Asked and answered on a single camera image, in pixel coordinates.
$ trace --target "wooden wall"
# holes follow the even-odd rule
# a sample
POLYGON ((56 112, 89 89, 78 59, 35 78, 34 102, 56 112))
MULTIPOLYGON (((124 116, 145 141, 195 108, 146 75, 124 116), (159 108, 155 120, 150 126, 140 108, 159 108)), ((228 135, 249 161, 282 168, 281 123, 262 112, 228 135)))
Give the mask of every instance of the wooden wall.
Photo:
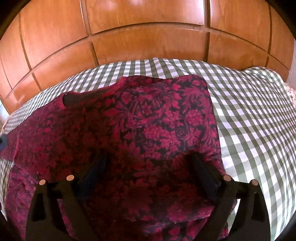
POLYGON ((0 98, 13 112, 83 70, 152 57, 265 66, 286 80, 293 39, 264 0, 32 0, 0 40, 0 98))

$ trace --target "wood paneling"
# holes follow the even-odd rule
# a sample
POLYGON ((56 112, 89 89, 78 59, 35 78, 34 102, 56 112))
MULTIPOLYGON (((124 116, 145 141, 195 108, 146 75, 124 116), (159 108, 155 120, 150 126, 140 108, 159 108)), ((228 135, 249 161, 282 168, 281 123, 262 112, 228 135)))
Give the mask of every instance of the wood paneling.
POLYGON ((147 58, 203 60, 206 33, 170 24, 136 25, 99 34, 94 47, 100 64, 147 58))
POLYGON ((32 0, 21 11, 21 29, 31 67, 86 37, 79 0, 32 0))
POLYGON ((4 73, 2 63, 0 61, 0 96, 2 98, 5 98, 10 91, 11 91, 11 87, 9 86, 8 80, 4 73))
POLYGON ((210 0, 211 27, 237 35, 268 50, 270 18, 264 0, 210 0))
POLYGON ((13 88, 29 72, 20 40, 19 16, 16 16, 0 41, 0 55, 6 76, 13 88))
POLYGON ((287 81, 289 70, 278 60, 270 56, 266 67, 277 72, 284 82, 287 81))
POLYGON ((44 90, 83 70, 94 68, 89 42, 76 44, 51 56, 34 73, 44 90))
POLYGON ((147 22, 204 25, 203 0, 86 0, 92 33, 147 22))
POLYGON ((265 66, 267 53, 255 45, 225 33, 211 33, 208 63, 232 69, 265 66))
POLYGON ((270 54, 291 67, 293 58, 294 37, 279 14, 271 7, 272 39, 270 54))
POLYGON ((5 104, 11 112, 14 112, 39 92, 40 90, 33 76, 29 75, 25 80, 15 86, 12 92, 6 97, 5 104))

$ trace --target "bed sheet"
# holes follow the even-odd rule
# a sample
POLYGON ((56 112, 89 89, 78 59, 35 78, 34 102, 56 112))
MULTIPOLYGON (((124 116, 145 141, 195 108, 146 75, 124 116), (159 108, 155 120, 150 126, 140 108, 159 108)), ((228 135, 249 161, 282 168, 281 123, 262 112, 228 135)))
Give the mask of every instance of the bed sheet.
MULTIPOLYGON (((165 79, 188 74, 198 74, 207 81, 226 173, 236 181, 259 181, 267 204, 271 240, 275 240, 296 209, 296 109, 274 71, 261 67, 237 71, 202 61, 159 58, 101 65, 29 100, 11 115, 4 133, 63 92, 91 91, 112 85, 121 76, 165 79)), ((12 165, 0 160, 2 204, 12 165)), ((237 208, 228 219, 230 227, 237 208)))

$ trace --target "garment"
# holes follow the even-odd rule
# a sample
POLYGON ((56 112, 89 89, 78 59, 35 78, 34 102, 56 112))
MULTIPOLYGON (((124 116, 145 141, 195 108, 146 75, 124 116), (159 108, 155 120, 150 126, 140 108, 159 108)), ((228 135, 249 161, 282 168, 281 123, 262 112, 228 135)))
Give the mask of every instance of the garment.
POLYGON ((22 237, 34 184, 76 175, 98 150, 112 157, 83 205, 102 240, 192 240, 213 204, 190 174, 186 155, 201 153, 225 174, 207 84, 197 75, 122 77, 96 92, 64 93, 8 139, 0 157, 15 167, 6 210, 22 237))

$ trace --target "mattress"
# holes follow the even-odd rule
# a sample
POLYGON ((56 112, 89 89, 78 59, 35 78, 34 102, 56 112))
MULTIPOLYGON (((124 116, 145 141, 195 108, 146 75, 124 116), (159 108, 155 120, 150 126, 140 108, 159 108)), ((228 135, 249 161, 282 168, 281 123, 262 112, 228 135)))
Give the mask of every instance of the mattress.
MULTIPOLYGON (((296 109, 284 82, 274 71, 262 67, 237 71, 202 61, 159 58, 101 65, 29 100, 11 115, 4 133, 63 92, 102 88, 114 84, 121 76, 165 79, 188 74, 198 74, 207 81, 226 173, 235 181, 259 181, 268 209, 271 240, 275 240, 296 209, 296 109)), ((0 160, 1 204, 5 204, 12 166, 11 162, 0 160)), ((238 205, 228 218, 230 227, 237 208, 238 205)))

